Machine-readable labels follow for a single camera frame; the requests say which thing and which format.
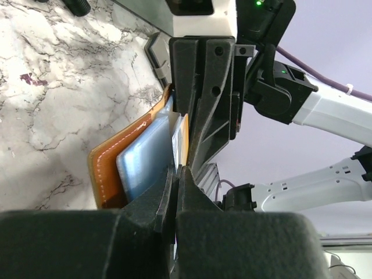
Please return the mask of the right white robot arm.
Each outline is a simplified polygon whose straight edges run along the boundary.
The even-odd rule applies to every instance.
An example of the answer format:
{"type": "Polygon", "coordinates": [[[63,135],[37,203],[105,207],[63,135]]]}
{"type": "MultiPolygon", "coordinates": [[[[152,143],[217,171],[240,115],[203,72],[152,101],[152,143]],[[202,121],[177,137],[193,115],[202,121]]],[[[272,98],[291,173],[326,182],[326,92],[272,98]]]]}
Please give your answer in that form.
{"type": "Polygon", "coordinates": [[[294,1],[168,1],[176,111],[190,117],[178,204],[194,177],[237,133],[242,106],[269,119],[318,128],[363,145],[329,167],[270,184],[229,190],[223,210],[297,212],[371,199],[371,103],[275,60],[294,1]]]}

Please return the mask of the striped gold credit card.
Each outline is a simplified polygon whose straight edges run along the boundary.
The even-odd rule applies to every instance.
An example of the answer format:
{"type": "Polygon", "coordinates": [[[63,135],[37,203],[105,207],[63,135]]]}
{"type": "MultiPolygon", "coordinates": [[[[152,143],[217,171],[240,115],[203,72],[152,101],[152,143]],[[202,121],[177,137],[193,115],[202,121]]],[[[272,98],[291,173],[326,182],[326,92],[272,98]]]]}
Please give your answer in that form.
{"type": "Polygon", "coordinates": [[[179,166],[187,164],[189,150],[189,117],[179,115],[173,128],[172,147],[173,158],[176,170],[179,166]]]}

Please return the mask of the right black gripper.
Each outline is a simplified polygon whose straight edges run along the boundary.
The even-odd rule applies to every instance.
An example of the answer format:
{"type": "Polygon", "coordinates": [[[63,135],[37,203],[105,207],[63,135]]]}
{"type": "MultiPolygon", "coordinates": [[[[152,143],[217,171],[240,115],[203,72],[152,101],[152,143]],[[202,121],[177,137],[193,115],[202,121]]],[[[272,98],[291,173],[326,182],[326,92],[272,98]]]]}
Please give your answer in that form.
{"type": "Polygon", "coordinates": [[[281,120],[295,102],[274,72],[276,48],[292,20],[294,1],[237,1],[237,45],[254,46],[248,60],[232,37],[178,37],[170,41],[176,111],[188,115],[188,165],[197,177],[236,138],[243,103],[281,120]]]}

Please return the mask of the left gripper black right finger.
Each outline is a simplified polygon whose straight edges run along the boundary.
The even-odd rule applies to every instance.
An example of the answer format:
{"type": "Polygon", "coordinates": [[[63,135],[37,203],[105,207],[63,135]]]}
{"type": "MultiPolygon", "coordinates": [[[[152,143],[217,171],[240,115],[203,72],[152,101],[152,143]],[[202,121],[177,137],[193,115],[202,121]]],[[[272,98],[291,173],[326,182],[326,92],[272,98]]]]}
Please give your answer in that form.
{"type": "Polygon", "coordinates": [[[312,223],[295,213],[220,210],[180,170],[176,215],[180,278],[330,278],[312,223]]]}

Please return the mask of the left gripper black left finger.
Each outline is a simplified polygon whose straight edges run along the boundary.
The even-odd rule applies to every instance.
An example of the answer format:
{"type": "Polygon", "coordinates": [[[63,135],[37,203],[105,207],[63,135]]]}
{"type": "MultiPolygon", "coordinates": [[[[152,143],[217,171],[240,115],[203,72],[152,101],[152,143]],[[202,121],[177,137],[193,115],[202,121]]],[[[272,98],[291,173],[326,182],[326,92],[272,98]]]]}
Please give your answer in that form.
{"type": "Polygon", "coordinates": [[[1,214],[2,278],[169,278],[175,174],[122,209],[1,214]]]}

